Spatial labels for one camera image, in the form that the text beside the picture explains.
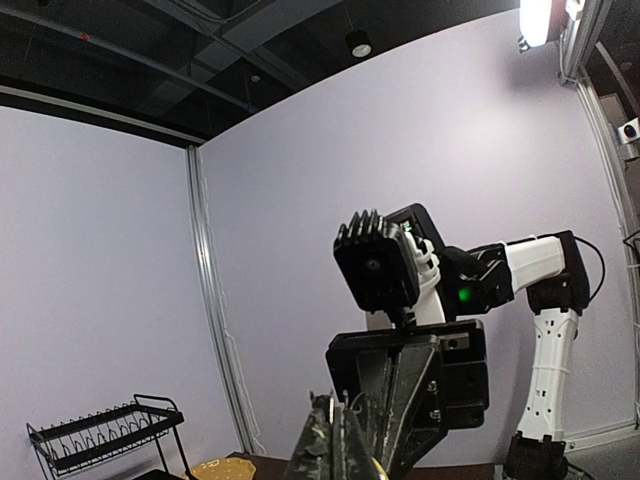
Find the wire rack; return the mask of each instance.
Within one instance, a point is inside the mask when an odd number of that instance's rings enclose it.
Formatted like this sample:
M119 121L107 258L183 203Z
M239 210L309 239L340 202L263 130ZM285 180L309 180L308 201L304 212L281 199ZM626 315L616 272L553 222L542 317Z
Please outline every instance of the wire rack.
M165 406L143 404L140 400L152 400L164 403ZM185 471L188 472L188 463L176 429L182 422L184 416L171 399L137 394L131 403L87 417L78 417L67 423L62 422L58 426L36 430L27 423L27 432L47 479L49 477L45 465L55 479L150 442L156 443L162 464L168 473L158 439L167 435L169 430L173 430Z

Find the brown table surface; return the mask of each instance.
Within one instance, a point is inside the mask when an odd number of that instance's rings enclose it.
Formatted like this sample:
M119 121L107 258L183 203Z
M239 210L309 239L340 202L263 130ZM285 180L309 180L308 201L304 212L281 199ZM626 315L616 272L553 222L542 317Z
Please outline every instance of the brown table surface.
M256 466L254 480L280 480L287 468L287 460L232 453L230 457L251 460ZM492 480L493 465L469 465L464 467L414 468L406 480Z

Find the fluorescent light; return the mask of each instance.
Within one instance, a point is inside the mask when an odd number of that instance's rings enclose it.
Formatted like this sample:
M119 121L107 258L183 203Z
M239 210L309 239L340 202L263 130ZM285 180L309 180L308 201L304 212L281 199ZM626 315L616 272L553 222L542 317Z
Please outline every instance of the fluorescent light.
M530 47L547 43L553 0L520 0L520 31Z

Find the ceiling pipe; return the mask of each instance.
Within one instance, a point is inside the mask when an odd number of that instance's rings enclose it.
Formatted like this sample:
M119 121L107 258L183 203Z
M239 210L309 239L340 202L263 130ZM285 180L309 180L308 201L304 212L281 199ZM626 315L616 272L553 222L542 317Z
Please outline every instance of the ceiling pipe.
M215 95L216 97L219 97L222 100L232 103L233 105L236 105L237 107L240 107L248 111L249 113L256 113L258 111L258 109L253 105L250 105L246 102L238 100L237 98L227 93L224 93L223 91L218 90L217 88L213 88L207 85L206 83L199 82L186 75L183 75L182 73L177 72L167 67L166 65L163 65L162 63L156 62L155 60L152 60L149 57L145 57L144 55L140 55L138 53L132 52L131 50L127 50L126 48L119 47L118 45L114 45L111 42L102 40L99 37L89 35L88 33L78 30L76 28L69 27L67 25L55 22L53 20L49 20L47 18L34 15L32 13L24 12L22 10L9 7L7 5L0 4L0 13L8 15L10 17L25 20L27 22L33 23L35 25L39 25L41 27L48 28L50 30L55 30L56 32L59 32L59 33L64 33L65 35L69 35L71 37L77 38L78 40L82 40L83 42L91 43L97 47L104 48L105 50L108 50L120 56L126 57L130 60L133 60L134 62L141 63L142 65L145 65L149 68L153 68L154 70L158 70L159 72L165 73L166 75L169 75L175 78L176 80L180 80L184 83L188 83L189 85L199 88L200 90L203 90L212 95Z

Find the white wall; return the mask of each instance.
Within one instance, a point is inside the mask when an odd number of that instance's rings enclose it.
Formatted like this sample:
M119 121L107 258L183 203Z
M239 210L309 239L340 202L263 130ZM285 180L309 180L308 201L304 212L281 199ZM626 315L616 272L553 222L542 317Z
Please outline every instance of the white wall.
M134 393L177 402L192 464L238 449L184 151L7 108L0 125L0 477L42 477L25 422L47 427ZM153 444L73 478L130 478L147 460L160 466Z
M554 46L520 55L518 37L511 11L423 38L202 147L227 322L269 454L290 456L308 390L331 388L329 341L364 328L332 258L339 224L411 202L461 247L567 228L599 245L609 275L582 321L566 425L633 418L629 287L601 159L577 94L557 83ZM595 286L598 262L584 254ZM484 321L486 424L451 433L423 464L494 460L515 431L532 315L523 296Z

